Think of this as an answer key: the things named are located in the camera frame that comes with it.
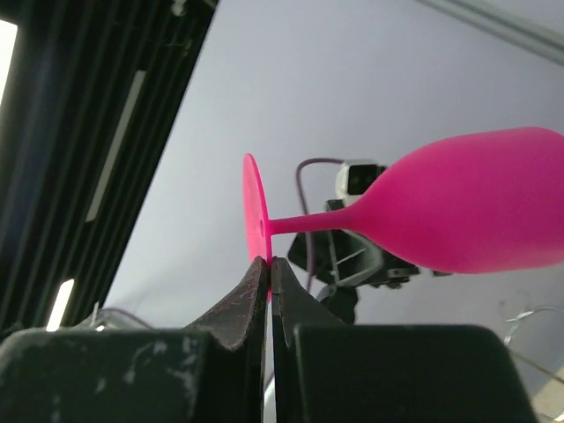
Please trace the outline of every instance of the pink wine glass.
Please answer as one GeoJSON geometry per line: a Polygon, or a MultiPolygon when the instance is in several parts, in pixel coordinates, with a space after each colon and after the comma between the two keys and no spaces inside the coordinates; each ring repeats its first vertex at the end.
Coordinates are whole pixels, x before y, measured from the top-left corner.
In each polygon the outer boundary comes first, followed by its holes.
{"type": "Polygon", "coordinates": [[[564,261],[564,137],[541,128],[447,138],[388,168],[338,211],[269,219],[253,156],[243,162],[249,257],[276,234],[347,229],[437,271],[484,273],[564,261]]]}

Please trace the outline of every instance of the white ceiling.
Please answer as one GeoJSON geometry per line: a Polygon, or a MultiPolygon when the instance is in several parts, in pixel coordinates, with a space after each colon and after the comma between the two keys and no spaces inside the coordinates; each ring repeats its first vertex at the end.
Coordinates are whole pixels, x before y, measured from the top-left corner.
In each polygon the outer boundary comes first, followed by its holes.
{"type": "MultiPolygon", "coordinates": [[[[293,171],[306,158],[390,164],[455,134],[564,132],[563,110],[564,68],[413,0],[221,0],[106,305],[183,326],[240,280],[245,152],[261,168],[271,216],[285,217],[299,212],[293,171]]],[[[334,197],[335,171],[305,172],[312,211],[334,197]]],[[[275,253],[291,240],[277,237],[275,253]]],[[[563,277],[559,266],[363,288],[359,320],[477,323],[502,334],[503,315],[525,302],[563,304],[563,277]]],[[[516,348],[557,367],[561,322],[543,319],[516,348]]]]}

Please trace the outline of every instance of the purple cable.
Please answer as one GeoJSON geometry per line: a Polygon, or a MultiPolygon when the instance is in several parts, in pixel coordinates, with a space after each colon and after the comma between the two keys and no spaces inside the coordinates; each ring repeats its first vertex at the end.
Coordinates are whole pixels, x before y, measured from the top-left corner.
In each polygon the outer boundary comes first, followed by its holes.
{"type": "MultiPolygon", "coordinates": [[[[298,190],[298,197],[300,199],[301,212],[304,215],[309,214],[308,200],[306,199],[306,194],[304,192],[303,183],[301,182],[301,171],[304,167],[309,165],[316,165],[318,163],[329,163],[333,165],[342,165],[345,163],[342,159],[332,159],[329,157],[314,157],[313,159],[303,160],[298,167],[296,167],[296,188],[298,190]]],[[[306,232],[306,251],[308,253],[308,263],[306,265],[306,271],[308,272],[308,278],[306,279],[306,291],[311,292],[311,287],[314,283],[315,276],[315,244],[314,235],[311,232],[306,232]]],[[[274,379],[274,372],[272,372],[266,379],[265,386],[268,386],[274,379]]]]}

